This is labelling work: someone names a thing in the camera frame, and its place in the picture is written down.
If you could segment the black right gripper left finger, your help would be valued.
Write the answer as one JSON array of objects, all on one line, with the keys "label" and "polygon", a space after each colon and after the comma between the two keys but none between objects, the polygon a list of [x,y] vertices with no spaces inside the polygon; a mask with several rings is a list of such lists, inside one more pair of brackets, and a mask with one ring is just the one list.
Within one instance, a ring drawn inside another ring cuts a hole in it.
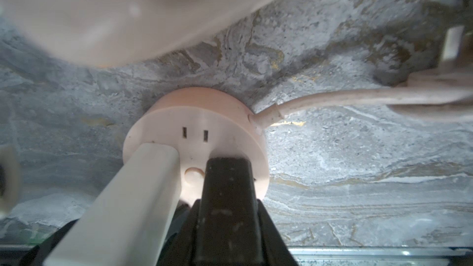
[{"label": "black right gripper left finger", "polygon": [[177,207],[158,259],[158,266],[192,266],[200,200]]}]

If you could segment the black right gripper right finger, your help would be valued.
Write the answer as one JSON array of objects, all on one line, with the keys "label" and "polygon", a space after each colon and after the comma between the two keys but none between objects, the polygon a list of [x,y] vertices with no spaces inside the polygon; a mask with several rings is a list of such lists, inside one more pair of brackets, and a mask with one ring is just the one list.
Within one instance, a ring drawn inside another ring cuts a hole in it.
[{"label": "black right gripper right finger", "polygon": [[261,200],[257,201],[262,246],[267,266],[298,266]]}]

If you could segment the black plug adapter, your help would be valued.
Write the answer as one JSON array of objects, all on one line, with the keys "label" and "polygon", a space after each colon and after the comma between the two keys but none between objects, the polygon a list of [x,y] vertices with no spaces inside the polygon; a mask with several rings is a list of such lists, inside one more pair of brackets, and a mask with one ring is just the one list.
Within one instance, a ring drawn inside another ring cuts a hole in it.
[{"label": "black plug adapter", "polygon": [[212,158],[198,212],[196,266],[262,266],[264,254],[251,163]]}]

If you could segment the white plug adapter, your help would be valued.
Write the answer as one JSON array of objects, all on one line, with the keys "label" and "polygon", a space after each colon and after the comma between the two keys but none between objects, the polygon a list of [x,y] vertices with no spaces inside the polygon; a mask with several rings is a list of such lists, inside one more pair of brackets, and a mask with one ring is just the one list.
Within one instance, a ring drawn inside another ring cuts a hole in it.
[{"label": "white plug adapter", "polygon": [[181,194],[179,153],[142,144],[44,261],[154,266]]}]

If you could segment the round pink power socket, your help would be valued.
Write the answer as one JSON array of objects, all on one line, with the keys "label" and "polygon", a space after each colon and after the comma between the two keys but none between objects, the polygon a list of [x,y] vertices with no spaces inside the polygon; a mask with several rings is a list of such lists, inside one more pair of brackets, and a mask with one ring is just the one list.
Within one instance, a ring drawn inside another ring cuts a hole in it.
[{"label": "round pink power socket", "polygon": [[235,97],[205,87],[188,87],[160,98],[131,127],[123,144],[127,162],[145,143],[174,147],[180,155],[180,200],[193,204],[202,196],[206,163],[215,157],[251,162],[258,199],[269,188],[266,138],[250,122],[252,111]]}]

